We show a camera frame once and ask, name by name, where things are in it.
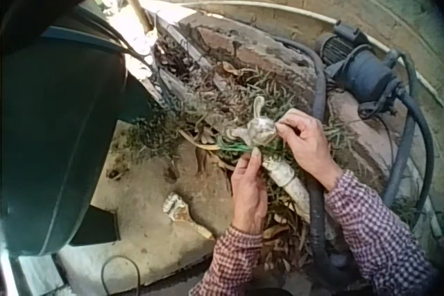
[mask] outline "black cable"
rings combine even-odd
[[[397,53],[405,63],[405,68],[409,78],[409,93],[412,99],[418,99],[419,84],[416,77],[416,69],[413,60],[408,53],[403,51],[393,51]],[[396,195],[400,187],[401,179],[404,170],[407,166],[407,161],[410,157],[410,151],[413,144],[413,137],[415,135],[415,121],[410,111],[407,112],[407,117],[404,123],[404,130],[401,136],[401,142],[396,153],[395,162],[393,163],[390,176],[388,177],[387,185],[382,195],[382,201],[387,207],[391,207],[395,202]]]
[[[122,256],[122,255],[111,256],[110,258],[106,259],[106,261],[102,265],[102,269],[100,271],[100,279],[102,281],[102,286],[103,286],[103,289],[105,289],[106,295],[108,296],[108,295],[111,295],[111,294],[110,294],[110,291],[108,290],[108,287],[106,286],[105,278],[103,277],[103,275],[105,273],[105,267],[111,261],[113,261],[115,259],[118,259],[118,258],[128,260],[130,263],[132,263],[132,265],[136,269],[136,273],[137,273],[136,296],[139,296],[140,295],[140,270],[139,270],[139,266],[137,266],[137,264],[132,259],[128,258],[127,256]]]
[[[273,39],[283,43],[286,47],[295,48],[311,58],[316,72],[316,90],[312,107],[313,117],[323,121],[325,101],[327,98],[327,84],[324,74],[324,64],[316,52],[304,44],[273,36]],[[330,289],[343,289],[358,276],[355,271],[339,270],[333,265],[325,250],[325,208],[324,188],[309,173],[307,176],[307,190],[310,201],[310,244],[314,257],[314,266],[317,275]]]
[[[88,9],[86,9],[82,6],[76,6],[73,8],[73,14],[74,14],[74,17],[76,19],[78,19],[79,21],[82,21],[82,23],[90,26],[91,28],[95,28],[95,29],[101,31],[103,34],[105,34],[115,40],[122,42],[123,44],[125,44],[125,46],[128,49],[130,49],[131,51],[134,51],[135,53],[137,53],[141,57],[145,58],[149,55],[149,53],[146,55],[142,55],[142,54],[138,53],[136,50],[134,50],[134,48],[131,46],[131,44],[123,37],[123,35],[117,29],[115,29],[113,26],[111,26],[111,24],[108,21],[95,15],[93,12],[89,11]]]
[[[123,35],[117,29],[111,26],[106,20],[95,15],[93,12],[90,12],[88,9],[82,6],[76,6],[73,9],[73,13],[78,21],[88,25],[91,28],[97,29],[99,32],[103,33],[104,35],[107,35],[108,37],[114,40],[117,40],[118,42],[123,43],[127,47],[127,49],[124,51],[125,53],[136,58],[143,65],[145,65],[148,69],[151,70],[154,79],[156,79],[157,83],[160,86],[162,97],[165,99],[168,106],[172,109],[176,108],[176,104],[174,103],[173,98],[171,97],[173,94],[170,92],[167,84],[164,82],[163,78],[158,73],[158,71],[154,70],[154,68],[145,61],[145,57],[147,55],[141,55],[136,50],[134,50],[131,44],[123,37]]]
[[[424,180],[422,182],[422,189],[420,192],[419,199],[416,203],[415,214],[413,215],[411,221],[411,227],[413,228],[419,220],[419,217],[422,213],[422,208],[424,208],[427,195],[429,194],[430,191],[430,186],[432,185],[433,169],[435,164],[433,137],[432,133],[430,132],[429,125],[427,124],[427,121],[425,120],[425,117],[422,114],[422,111],[419,108],[418,103],[414,99],[412,99],[411,96],[407,94],[405,89],[401,89],[400,91],[398,91],[397,96],[402,102],[402,104],[406,106],[409,113],[413,117],[414,121],[418,124],[425,145],[426,163],[425,163]]]
[[[381,122],[381,124],[384,126],[384,129],[385,129],[386,132],[387,132],[388,142],[390,143],[390,156],[391,156],[391,158],[390,158],[390,160],[391,160],[390,168],[393,168],[393,165],[394,165],[394,163],[395,163],[395,151],[394,151],[394,147],[393,147],[393,140],[392,140],[391,135],[390,135],[390,129],[389,129],[389,127],[387,126],[387,123],[385,122],[385,120],[382,119],[381,116],[376,116],[375,118],[376,118],[378,121]]]

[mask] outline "white pipe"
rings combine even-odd
[[[296,8],[286,5],[279,5],[277,3],[266,3],[263,1],[241,1],[241,0],[210,0],[210,1],[195,1],[192,3],[179,3],[181,6],[195,6],[195,5],[244,5],[244,6],[256,6],[256,7],[265,7],[272,8],[275,10],[283,10],[285,12],[291,12],[294,14],[304,15],[306,17],[312,17],[313,19],[317,19],[320,21],[327,22],[329,24],[335,24],[338,20],[333,19],[331,17],[326,17],[325,15],[321,15],[310,10],[303,10],[302,8]],[[380,41],[376,40],[374,37],[367,35],[368,41],[378,49],[383,52],[389,52],[390,48]],[[398,62],[405,67],[402,59],[399,59]],[[441,106],[444,107],[444,100],[438,95],[438,92],[433,88],[432,84],[428,82],[421,74],[416,71],[416,76],[418,77],[419,82],[424,86],[424,88],[434,97],[435,101]]]
[[[283,159],[266,157],[262,166],[268,171],[270,178],[282,187],[293,199],[296,213],[307,223],[310,223],[310,199],[307,189],[296,176],[293,168]],[[333,219],[325,217],[325,238],[333,241],[337,236]]]

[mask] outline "cement slab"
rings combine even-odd
[[[119,123],[116,131],[126,125]],[[222,171],[208,163],[204,174],[197,175],[194,146],[178,148],[179,178],[172,184],[164,176],[165,159],[152,159],[130,165],[116,181],[108,179],[106,169],[116,153],[108,153],[92,205],[117,211],[121,241],[84,247],[65,246],[58,255],[77,295],[104,295],[100,272],[104,261],[113,255],[125,255],[139,266],[142,284],[150,284],[176,270],[199,261],[210,253],[214,242],[206,240],[186,223],[174,223],[162,212],[162,203],[171,191],[178,192],[189,204],[196,222],[222,234],[232,217],[232,199]],[[123,259],[111,262],[105,270],[111,293],[130,290],[136,285],[134,267]]]

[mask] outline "plaid shirt sleeve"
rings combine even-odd
[[[362,276],[378,295],[421,295],[430,286],[434,269],[407,225],[351,171],[326,195],[326,202]]]
[[[244,295],[262,248],[262,235],[249,235],[229,227],[214,246],[213,261],[191,296]]]

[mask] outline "person's right hand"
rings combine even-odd
[[[343,170],[333,160],[322,123],[304,112],[290,109],[277,123],[277,133],[289,145],[297,163],[311,173],[328,191]]]

